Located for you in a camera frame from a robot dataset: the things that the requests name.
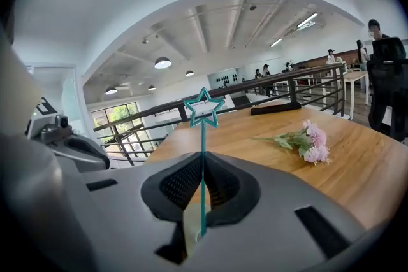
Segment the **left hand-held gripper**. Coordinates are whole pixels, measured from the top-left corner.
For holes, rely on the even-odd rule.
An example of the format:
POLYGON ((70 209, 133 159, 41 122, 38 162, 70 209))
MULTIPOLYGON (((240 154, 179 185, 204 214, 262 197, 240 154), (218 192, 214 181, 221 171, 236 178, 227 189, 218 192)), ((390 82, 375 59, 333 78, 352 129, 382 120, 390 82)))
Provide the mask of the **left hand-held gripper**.
POLYGON ((110 168, 104 150, 90 138, 73 134, 68 117, 60 114, 42 97, 31 115, 25 135, 30 140, 47 144, 56 156, 74 161, 79 172, 110 168))

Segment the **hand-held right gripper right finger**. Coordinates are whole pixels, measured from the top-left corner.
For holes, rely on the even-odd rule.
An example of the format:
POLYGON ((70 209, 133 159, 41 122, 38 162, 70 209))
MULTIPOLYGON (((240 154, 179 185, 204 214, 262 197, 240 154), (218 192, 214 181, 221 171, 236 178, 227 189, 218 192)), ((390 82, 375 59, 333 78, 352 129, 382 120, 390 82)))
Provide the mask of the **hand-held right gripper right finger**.
POLYGON ((239 223, 210 227, 187 260, 190 272, 343 272, 367 251, 367 230, 302 179, 209 153, 252 175, 256 206, 239 223))

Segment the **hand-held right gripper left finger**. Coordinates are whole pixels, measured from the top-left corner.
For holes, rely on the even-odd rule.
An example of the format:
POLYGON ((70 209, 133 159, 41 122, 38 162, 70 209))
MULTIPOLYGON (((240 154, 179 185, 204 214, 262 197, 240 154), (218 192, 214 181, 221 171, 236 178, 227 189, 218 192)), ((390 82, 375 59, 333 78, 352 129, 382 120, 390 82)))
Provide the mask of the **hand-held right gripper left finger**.
POLYGON ((204 244, 187 255, 183 231, 200 180, 200 153, 81 173, 80 272, 204 272, 204 244))

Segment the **clear glass vase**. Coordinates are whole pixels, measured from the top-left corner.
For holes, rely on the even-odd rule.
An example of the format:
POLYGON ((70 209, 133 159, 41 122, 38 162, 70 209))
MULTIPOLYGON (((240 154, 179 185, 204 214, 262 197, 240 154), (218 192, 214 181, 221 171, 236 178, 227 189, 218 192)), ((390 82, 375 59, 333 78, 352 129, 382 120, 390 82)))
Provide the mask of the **clear glass vase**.
POLYGON ((201 240, 201 185, 183 212, 183 232, 186 255, 190 258, 201 240))

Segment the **teal star-topped stick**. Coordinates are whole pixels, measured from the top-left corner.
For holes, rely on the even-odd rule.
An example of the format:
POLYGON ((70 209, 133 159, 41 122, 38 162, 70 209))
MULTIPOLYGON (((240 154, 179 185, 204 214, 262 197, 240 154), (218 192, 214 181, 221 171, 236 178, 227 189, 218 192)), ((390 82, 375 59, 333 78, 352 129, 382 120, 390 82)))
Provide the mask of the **teal star-topped stick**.
POLYGON ((202 87, 200 93, 194 99, 188 99, 184 101, 184 106, 191 112, 191 118, 189 127, 193 128, 197 125, 200 126, 201 129, 201 194, 200 194, 200 208, 201 208, 201 237, 203 237, 206 233, 206 204, 205 204, 205 181, 204 181, 204 163, 205 163, 205 152, 206 152, 206 126, 210 125, 214 128, 219 127, 217 112, 222 108, 224 105, 223 99, 216 99, 211 98, 208 90, 205 87, 202 87), (203 100, 208 101, 209 103, 215 104, 215 106, 210 111, 211 118, 208 117, 199 117, 197 114, 196 109, 194 108, 194 104, 200 103, 203 100))

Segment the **large black-framed window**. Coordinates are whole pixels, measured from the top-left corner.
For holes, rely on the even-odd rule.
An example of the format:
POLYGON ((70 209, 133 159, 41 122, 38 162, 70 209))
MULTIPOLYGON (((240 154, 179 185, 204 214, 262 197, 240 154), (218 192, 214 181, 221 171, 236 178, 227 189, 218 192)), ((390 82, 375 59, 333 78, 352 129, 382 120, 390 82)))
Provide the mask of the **large black-framed window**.
POLYGON ((130 102, 91 112, 96 137, 109 157, 144 161, 154 150, 141 118, 122 120, 139 112, 136 102, 130 102))

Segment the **pink flower bouquet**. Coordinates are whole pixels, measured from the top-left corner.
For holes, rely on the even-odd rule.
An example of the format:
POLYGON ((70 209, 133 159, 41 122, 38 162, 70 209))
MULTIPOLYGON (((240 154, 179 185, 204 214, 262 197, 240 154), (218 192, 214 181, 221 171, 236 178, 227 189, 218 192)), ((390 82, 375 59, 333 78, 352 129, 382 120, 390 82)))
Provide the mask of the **pink flower bouquet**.
POLYGON ((303 127, 297 131, 276 135, 268 138, 252 138, 253 140, 272 141, 288 150, 297 149, 299 157, 305 162, 317 166, 320 163, 329 164, 330 150, 327 146, 327 135, 310 120, 303 122, 303 127))

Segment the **black rolled cloth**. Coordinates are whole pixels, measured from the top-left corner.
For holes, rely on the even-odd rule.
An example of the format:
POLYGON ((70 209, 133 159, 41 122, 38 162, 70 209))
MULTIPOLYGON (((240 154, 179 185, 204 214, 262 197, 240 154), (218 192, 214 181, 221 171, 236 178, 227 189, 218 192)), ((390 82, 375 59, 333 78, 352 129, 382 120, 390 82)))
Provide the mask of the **black rolled cloth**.
POLYGON ((299 110, 302 108, 302 105, 295 101, 295 102, 288 102, 285 104, 275 104, 275 105, 270 105, 270 106, 265 106, 265 107, 253 107, 251 108, 250 114, 251 116, 256 116, 256 115, 267 115, 267 114, 272 114, 272 113, 281 113, 281 112, 286 112, 286 111, 293 111, 293 110, 299 110))

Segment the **black metal balcony railing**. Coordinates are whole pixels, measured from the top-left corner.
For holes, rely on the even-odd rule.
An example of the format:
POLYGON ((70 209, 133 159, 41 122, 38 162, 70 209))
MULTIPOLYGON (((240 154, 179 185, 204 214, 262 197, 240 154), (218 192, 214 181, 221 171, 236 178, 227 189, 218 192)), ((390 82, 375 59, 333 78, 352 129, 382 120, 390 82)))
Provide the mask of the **black metal balcony railing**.
MULTIPOLYGON (((319 111, 343 117, 346 100, 344 75, 340 64, 316 66, 249 80, 211 90, 209 94, 211 98, 224 100, 218 114, 283 99, 298 101, 302 106, 315 104, 319 111)), ((178 124, 190 121, 191 112, 184 106, 184 101, 179 99, 160 104, 122 121, 141 118, 155 150, 178 124)), ((211 118, 210 111, 214 106, 206 100, 194 104, 198 116, 208 118, 211 118)))

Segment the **wooden desk with white legs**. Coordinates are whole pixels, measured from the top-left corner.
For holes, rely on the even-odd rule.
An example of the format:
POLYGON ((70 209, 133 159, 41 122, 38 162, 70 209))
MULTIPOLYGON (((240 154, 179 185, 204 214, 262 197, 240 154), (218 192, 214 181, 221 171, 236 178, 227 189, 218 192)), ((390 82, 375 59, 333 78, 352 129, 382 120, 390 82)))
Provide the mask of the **wooden desk with white legs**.
POLYGON ((369 80, 368 80, 368 72, 367 71, 353 71, 351 73, 346 73, 344 75, 344 83, 348 83, 350 85, 350 113, 349 119, 353 120, 354 118, 354 102, 355 102, 355 87, 354 84, 357 81, 364 81, 365 82, 365 105, 368 106, 369 100, 369 80))

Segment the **black high-back office chair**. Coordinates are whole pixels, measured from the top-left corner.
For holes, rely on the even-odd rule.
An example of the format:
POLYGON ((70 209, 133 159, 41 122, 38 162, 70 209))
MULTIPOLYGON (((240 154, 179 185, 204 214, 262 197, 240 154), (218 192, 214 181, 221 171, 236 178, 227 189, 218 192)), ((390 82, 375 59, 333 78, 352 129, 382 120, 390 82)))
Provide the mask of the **black high-back office chair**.
POLYGON ((398 37, 372 42, 367 62, 372 86, 371 128, 399 142, 408 138, 408 58, 398 37))

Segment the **wall board with black helmets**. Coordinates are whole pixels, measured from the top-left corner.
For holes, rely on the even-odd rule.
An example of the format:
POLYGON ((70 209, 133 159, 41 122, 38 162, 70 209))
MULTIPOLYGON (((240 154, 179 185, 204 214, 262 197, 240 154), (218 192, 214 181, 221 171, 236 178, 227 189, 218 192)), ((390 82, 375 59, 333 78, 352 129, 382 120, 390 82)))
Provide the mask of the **wall board with black helmets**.
POLYGON ((242 83, 245 80, 243 68, 231 68, 207 75, 212 90, 242 83))

